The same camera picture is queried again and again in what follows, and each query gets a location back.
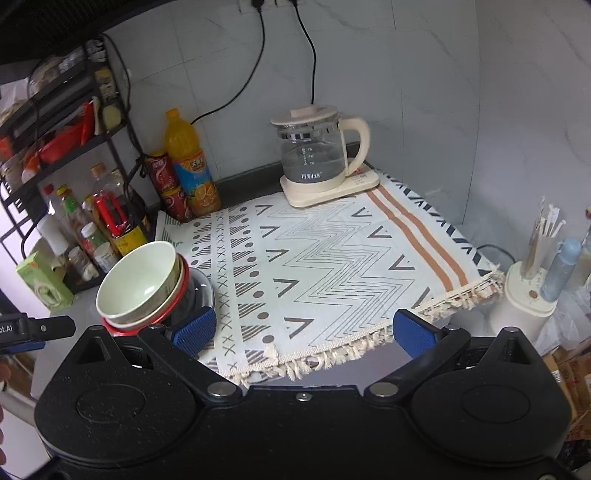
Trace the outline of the white lidded spice jar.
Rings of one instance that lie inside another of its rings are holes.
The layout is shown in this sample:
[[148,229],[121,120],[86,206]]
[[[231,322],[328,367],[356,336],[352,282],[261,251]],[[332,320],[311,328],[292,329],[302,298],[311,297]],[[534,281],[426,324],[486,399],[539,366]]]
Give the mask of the white lidded spice jar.
[[104,273],[108,273],[119,261],[118,256],[108,242],[102,243],[95,248],[94,259]]

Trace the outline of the blue thermos bottle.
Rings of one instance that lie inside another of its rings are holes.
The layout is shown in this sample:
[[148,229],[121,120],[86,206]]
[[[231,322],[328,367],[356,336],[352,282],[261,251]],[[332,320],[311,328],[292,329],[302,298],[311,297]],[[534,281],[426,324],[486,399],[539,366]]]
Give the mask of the blue thermos bottle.
[[568,237],[558,244],[557,253],[542,284],[541,297],[547,302],[555,302],[576,266],[581,253],[581,241]]

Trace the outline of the clear glass spice jar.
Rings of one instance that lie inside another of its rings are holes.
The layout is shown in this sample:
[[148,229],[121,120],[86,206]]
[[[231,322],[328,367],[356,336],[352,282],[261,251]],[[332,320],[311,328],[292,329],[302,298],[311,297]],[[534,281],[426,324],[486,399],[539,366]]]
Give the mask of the clear glass spice jar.
[[99,277],[99,272],[95,265],[79,246],[73,247],[68,252],[68,260],[82,282],[88,282]]

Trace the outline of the red container on shelf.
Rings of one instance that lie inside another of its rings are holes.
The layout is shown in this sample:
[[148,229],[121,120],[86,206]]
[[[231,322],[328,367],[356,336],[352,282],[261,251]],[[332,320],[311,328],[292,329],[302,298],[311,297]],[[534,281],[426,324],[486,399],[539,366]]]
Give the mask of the red container on shelf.
[[43,164],[53,164],[66,154],[85,145],[95,132],[95,105],[90,101],[82,105],[65,124],[58,126],[42,142],[38,156]]

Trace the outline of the orange juice bottle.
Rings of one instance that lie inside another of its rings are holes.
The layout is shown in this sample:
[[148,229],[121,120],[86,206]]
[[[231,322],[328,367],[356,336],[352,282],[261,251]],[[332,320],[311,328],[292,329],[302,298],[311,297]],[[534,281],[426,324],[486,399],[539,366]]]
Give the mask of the orange juice bottle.
[[197,130],[180,116],[177,108],[168,110],[165,116],[164,147],[192,213],[204,216],[221,209],[221,197],[208,169]]

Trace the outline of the lower red soda can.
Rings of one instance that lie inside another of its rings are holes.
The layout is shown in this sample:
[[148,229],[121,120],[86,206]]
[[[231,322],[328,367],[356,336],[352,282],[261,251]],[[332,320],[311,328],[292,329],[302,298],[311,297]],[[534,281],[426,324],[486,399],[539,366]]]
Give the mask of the lower red soda can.
[[193,218],[193,213],[180,185],[163,191],[161,198],[164,201],[168,215],[176,221],[186,223]]

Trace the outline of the black metal kitchen rack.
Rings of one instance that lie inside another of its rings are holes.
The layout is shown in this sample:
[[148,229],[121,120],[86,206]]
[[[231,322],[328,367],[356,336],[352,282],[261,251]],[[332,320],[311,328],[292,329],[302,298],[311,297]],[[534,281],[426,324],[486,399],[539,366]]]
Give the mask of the black metal kitchen rack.
[[[116,48],[108,35],[73,51],[57,65],[59,75],[25,102],[1,126],[1,151],[9,158],[1,160],[1,184],[6,195],[1,208],[10,224],[1,230],[1,239],[12,236],[27,240],[40,227],[45,215],[53,211],[47,195],[41,194],[41,183],[61,168],[101,144],[111,144],[121,129],[128,133],[134,148],[140,146],[129,119],[130,95],[121,93],[113,75],[108,53]],[[100,200],[90,194],[88,202],[78,202],[67,185],[55,191],[60,210],[65,214],[70,233],[82,249],[89,242],[82,229],[99,223],[106,212],[108,236],[117,239],[136,230],[148,234],[147,208],[132,189],[135,175],[145,176],[144,151],[131,170],[120,166],[123,200],[129,202],[125,212],[120,200]]]

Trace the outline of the red and black bowl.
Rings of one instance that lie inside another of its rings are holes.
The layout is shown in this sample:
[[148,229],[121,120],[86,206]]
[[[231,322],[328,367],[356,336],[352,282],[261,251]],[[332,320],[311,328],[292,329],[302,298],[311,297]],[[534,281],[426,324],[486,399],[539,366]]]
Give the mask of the red and black bowl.
[[190,311],[195,300],[194,281],[191,277],[191,269],[184,257],[180,254],[177,257],[181,265],[180,275],[174,290],[164,303],[142,319],[123,326],[115,325],[113,322],[101,317],[101,324],[111,335],[132,336],[142,328],[153,324],[170,324],[174,318],[183,317]]

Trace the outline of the cream kettle base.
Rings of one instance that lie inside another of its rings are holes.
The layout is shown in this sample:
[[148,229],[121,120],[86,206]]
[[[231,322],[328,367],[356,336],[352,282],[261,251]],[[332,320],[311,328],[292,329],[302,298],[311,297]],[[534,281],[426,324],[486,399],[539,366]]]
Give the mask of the cream kettle base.
[[363,164],[355,173],[346,176],[341,173],[332,180],[313,184],[291,182],[286,176],[280,177],[280,186],[287,202],[295,208],[307,208],[353,194],[365,192],[380,184],[380,176]]

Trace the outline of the white deep plate blue print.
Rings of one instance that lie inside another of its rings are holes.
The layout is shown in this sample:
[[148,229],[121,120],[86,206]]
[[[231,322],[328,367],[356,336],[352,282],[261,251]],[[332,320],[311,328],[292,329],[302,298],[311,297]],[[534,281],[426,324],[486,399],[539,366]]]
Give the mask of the white deep plate blue print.
[[193,321],[205,315],[215,318],[215,293],[211,280],[197,268],[190,268],[190,276],[194,301],[187,319]]

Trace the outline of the red soda can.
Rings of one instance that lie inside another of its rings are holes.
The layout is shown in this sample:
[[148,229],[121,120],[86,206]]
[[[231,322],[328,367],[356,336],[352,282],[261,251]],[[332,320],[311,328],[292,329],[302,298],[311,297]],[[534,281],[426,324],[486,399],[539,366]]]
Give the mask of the red soda can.
[[193,218],[193,213],[180,185],[163,191],[161,198],[164,201],[168,215],[176,221],[186,223]]
[[144,164],[155,189],[162,193],[179,185],[173,164],[165,150],[150,153]]

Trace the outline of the white chopstick holder appliance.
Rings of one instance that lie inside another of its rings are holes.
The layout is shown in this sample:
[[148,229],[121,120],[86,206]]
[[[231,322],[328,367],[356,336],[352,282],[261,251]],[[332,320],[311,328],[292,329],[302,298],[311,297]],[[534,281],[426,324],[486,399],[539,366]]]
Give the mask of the white chopstick holder appliance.
[[515,262],[505,275],[502,300],[491,310],[489,324],[494,334],[516,327],[534,343],[557,301],[542,298],[541,287],[547,275],[543,262],[557,245],[558,232],[565,224],[560,208],[542,198],[524,260]]

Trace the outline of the upper red soda can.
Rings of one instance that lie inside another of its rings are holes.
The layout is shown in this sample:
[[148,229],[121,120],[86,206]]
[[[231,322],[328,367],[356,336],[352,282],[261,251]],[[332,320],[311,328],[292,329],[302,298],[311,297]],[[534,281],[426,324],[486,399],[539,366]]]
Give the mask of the upper red soda can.
[[162,193],[179,185],[173,164],[165,150],[150,153],[144,164],[155,189]]

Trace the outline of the patterned fringed table cloth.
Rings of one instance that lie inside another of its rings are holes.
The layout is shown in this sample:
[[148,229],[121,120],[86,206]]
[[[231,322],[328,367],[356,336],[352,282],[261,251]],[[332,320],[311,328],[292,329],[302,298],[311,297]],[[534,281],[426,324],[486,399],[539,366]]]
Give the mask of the patterned fringed table cloth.
[[428,321],[502,291],[504,276],[427,199],[389,175],[310,208],[276,193],[155,236],[204,273],[217,328],[199,361],[245,386],[298,379],[393,339],[394,314]]

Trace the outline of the green cardboard box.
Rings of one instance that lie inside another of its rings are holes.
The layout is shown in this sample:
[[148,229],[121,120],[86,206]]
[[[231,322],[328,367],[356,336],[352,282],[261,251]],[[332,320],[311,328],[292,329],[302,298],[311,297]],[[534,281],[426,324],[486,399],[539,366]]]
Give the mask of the green cardboard box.
[[34,252],[21,261],[16,266],[16,273],[51,313],[73,303],[74,295],[40,252]]

